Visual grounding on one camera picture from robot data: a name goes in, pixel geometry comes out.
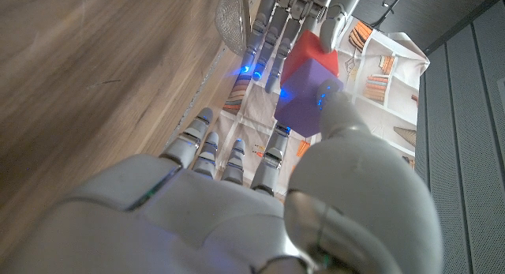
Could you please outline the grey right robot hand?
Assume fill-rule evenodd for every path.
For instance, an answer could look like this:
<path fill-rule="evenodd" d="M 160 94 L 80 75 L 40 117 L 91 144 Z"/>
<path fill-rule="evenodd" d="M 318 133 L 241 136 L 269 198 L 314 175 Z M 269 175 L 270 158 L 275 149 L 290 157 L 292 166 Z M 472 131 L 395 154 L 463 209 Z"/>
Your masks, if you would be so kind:
<path fill-rule="evenodd" d="M 340 86 L 318 88 L 322 139 L 301 157 L 283 201 L 270 189 L 286 131 L 275 131 L 250 187 L 239 181 L 242 143 L 215 180 L 216 135 L 204 108 L 160 156 L 130 156 L 60 199 L 2 272 L 441 272 L 427 186 L 371 133 Z"/>

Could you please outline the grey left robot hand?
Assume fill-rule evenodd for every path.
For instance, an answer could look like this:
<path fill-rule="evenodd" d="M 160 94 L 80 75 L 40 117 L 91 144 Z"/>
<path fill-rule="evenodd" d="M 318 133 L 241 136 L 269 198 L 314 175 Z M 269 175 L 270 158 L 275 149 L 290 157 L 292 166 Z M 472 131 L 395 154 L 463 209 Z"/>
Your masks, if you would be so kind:
<path fill-rule="evenodd" d="M 320 46 L 328 54 L 360 0 L 260 0 L 250 32 L 246 35 L 241 73 L 261 79 L 272 55 L 275 56 L 265 92 L 279 80 L 281 68 L 292 51 L 295 39 L 320 26 Z"/>

